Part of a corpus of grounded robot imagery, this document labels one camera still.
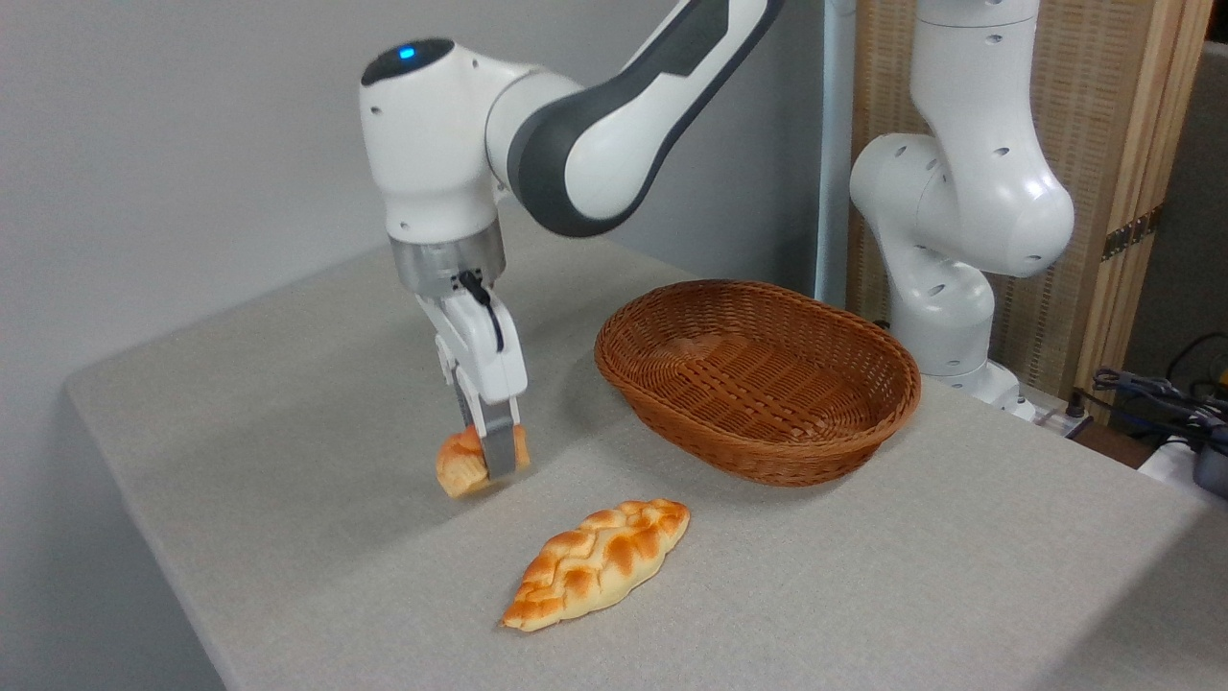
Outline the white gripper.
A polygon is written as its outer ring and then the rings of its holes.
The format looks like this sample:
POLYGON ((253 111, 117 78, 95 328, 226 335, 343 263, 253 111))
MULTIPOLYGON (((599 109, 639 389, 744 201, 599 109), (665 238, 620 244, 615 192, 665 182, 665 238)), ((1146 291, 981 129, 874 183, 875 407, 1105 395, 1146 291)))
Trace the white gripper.
POLYGON ((483 447, 491 482, 516 473, 515 396, 526 393, 528 376, 516 323, 508 307, 488 288, 488 306, 465 288, 447 298, 416 295, 436 333, 436 349, 451 380, 465 427, 483 447))

